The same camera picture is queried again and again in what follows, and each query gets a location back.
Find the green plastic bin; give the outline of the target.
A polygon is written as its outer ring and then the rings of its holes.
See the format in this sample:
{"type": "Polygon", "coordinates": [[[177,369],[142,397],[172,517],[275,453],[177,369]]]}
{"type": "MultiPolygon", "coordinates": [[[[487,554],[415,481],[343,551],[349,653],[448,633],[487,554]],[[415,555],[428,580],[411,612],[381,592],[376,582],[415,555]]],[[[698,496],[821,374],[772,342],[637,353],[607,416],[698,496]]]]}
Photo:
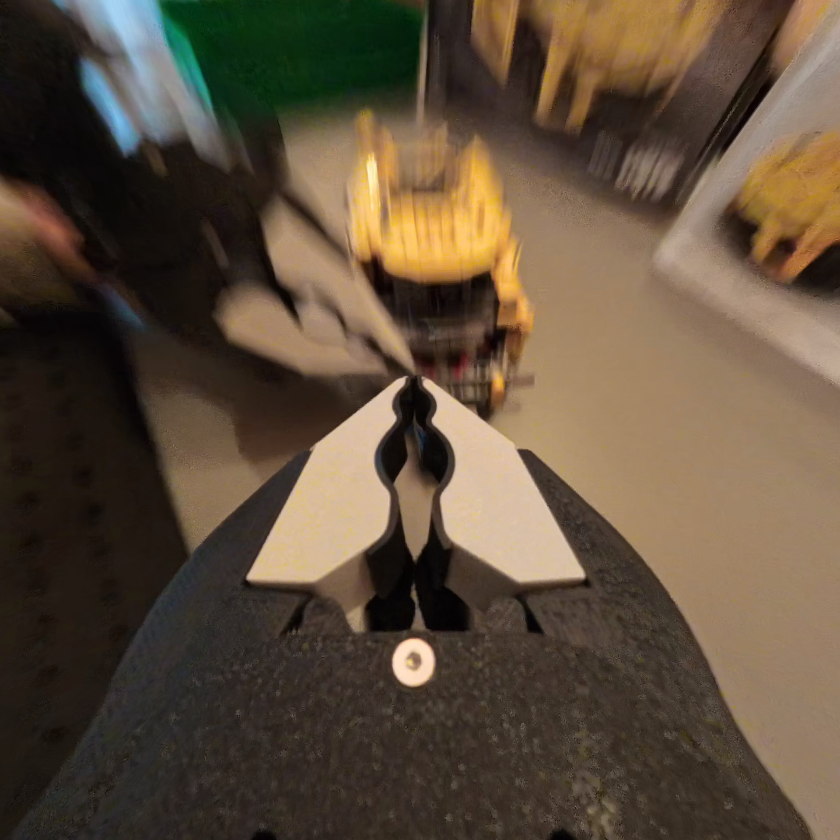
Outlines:
{"type": "Polygon", "coordinates": [[[217,112],[266,116],[414,88],[422,5],[159,2],[175,63],[217,112]]]}

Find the yellow toy car model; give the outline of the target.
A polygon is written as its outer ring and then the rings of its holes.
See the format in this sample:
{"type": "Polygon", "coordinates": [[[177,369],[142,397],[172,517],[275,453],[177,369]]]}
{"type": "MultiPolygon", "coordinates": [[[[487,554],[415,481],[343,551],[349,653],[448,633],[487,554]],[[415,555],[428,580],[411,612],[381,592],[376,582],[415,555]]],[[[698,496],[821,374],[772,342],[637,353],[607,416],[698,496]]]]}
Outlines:
{"type": "Polygon", "coordinates": [[[518,368],[534,316],[489,150],[451,140],[444,123],[398,143],[367,110],[355,129],[351,255],[415,370],[488,419],[532,382],[518,368]]]}

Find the toy car instruction booklet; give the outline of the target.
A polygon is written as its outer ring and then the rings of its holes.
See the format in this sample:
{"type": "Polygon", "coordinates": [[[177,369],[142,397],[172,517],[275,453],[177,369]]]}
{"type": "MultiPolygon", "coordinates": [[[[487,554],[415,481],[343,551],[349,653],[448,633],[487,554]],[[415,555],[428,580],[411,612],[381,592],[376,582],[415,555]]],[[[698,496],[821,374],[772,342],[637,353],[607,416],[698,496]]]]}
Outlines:
{"type": "Polygon", "coordinates": [[[672,287],[838,387],[838,2],[783,27],[779,79],[654,254],[672,287]]]}

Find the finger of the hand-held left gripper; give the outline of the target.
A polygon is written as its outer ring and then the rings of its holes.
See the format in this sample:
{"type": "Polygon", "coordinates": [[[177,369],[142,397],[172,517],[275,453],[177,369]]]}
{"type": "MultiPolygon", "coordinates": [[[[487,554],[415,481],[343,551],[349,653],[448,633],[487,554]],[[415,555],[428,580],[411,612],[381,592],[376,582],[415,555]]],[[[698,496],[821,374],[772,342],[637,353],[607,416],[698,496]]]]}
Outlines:
{"type": "Polygon", "coordinates": [[[355,364],[413,374],[402,332],[329,222],[299,196],[274,196],[262,219],[277,282],[291,296],[303,337],[355,364]]]}
{"type": "Polygon", "coordinates": [[[325,303],[303,298],[293,305],[266,287],[236,286],[219,298],[215,321],[235,347],[303,376],[388,374],[383,358],[325,303]]]}

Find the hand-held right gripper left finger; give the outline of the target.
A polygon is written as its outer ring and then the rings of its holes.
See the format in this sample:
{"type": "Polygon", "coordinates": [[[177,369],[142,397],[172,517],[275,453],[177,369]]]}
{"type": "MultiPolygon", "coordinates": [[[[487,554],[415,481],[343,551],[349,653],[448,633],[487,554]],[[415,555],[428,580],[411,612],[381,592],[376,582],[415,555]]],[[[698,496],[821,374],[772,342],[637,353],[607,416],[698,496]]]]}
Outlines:
{"type": "Polygon", "coordinates": [[[413,558],[395,483],[413,416],[413,378],[403,377],[310,449],[249,585],[330,598],[346,611],[404,590],[413,558]]]}

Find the person's left forearm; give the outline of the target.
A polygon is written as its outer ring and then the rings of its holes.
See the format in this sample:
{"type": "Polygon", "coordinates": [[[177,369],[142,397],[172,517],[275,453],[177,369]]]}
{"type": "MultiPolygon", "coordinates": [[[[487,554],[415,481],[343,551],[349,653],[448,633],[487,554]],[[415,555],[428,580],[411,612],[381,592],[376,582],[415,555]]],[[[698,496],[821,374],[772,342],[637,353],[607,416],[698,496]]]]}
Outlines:
{"type": "Polygon", "coordinates": [[[43,190],[1,179],[2,324],[89,308],[97,278],[75,224],[43,190]]]}

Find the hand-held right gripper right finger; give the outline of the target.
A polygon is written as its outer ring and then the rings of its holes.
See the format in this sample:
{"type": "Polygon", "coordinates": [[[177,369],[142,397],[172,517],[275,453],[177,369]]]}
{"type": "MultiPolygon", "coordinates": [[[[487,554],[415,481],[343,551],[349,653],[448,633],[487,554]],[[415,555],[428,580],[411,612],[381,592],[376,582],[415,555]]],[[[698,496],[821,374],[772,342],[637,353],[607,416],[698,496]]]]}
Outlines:
{"type": "Polygon", "coordinates": [[[586,573],[509,438],[425,377],[415,379],[422,467],[437,481],[417,566],[425,597],[474,611],[496,599],[582,585],[586,573]]]}

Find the toy car cardboard box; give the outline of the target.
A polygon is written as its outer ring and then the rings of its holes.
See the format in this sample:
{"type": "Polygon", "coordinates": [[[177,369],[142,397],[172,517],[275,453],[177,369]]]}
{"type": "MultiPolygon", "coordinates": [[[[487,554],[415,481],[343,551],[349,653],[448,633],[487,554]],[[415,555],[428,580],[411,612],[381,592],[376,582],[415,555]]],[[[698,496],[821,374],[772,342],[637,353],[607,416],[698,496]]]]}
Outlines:
{"type": "Polygon", "coordinates": [[[483,112],[632,201],[677,206],[771,79],[792,6],[428,2],[427,103],[483,112]]]}

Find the grey desk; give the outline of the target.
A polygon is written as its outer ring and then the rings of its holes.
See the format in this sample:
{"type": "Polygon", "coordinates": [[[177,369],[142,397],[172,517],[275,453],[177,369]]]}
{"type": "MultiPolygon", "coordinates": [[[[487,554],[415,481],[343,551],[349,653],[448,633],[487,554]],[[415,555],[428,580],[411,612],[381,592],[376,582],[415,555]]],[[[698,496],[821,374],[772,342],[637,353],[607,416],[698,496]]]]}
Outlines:
{"type": "MultiPolygon", "coordinates": [[[[651,272],[668,218],[598,193],[523,130],[451,115],[505,184],[535,307],[494,425],[656,573],[733,716],[815,838],[838,838],[838,391],[651,272]]],[[[268,381],[130,336],[187,548],[364,388],[268,381]]]]}

